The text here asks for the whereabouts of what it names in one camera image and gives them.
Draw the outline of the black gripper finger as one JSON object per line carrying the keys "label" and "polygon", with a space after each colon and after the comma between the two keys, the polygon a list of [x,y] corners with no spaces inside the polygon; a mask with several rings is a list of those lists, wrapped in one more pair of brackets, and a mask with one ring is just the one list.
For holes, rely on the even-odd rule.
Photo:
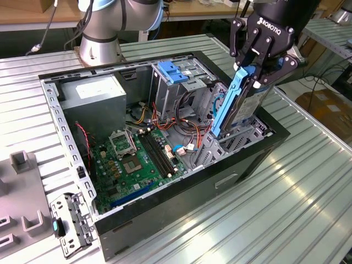
{"label": "black gripper finger", "polygon": [[253,51],[261,30],[248,29],[247,19],[235,18],[230,28],[230,56],[234,58],[234,69],[248,66],[257,56]]}
{"label": "black gripper finger", "polygon": [[294,51],[293,37],[259,37],[254,50],[258,52],[254,72],[255,88],[276,83],[300,64],[300,55]]}

